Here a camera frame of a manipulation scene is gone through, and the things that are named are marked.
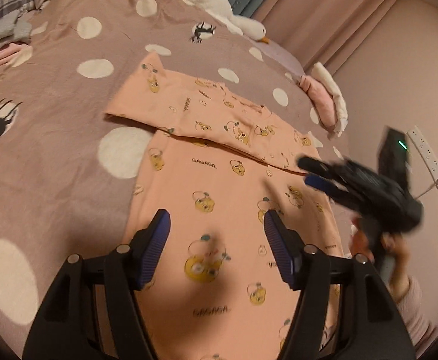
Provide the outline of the pink sleeve right forearm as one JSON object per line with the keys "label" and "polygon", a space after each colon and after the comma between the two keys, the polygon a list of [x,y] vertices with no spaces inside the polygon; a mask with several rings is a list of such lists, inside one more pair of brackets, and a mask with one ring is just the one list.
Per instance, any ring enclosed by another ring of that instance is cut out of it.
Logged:
{"label": "pink sleeve right forearm", "polygon": [[433,323],[422,310],[422,291],[418,281],[409,277],[408,283],[408,290],[396,305],[411,338],[416,359],[419,359],[438,339],[438,325]]}

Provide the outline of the person right hand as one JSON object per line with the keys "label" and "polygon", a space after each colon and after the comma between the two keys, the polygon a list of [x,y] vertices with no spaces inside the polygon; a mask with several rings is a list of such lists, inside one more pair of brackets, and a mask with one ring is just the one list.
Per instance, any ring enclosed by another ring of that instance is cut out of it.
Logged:
{"label": "person right hand", "polygon": [[[398,303],[406,296],[410,288],[410,279],[407,273],[410,252],[406,240],[398,233],[384,233],[381,244],[386,251],[381,267],[386,275],[386,286],[389,289],[390,296]],[[349,246],[352,255],[363,254],[371,262],[375,261],[367,236],[358,228],[354,231]]]}

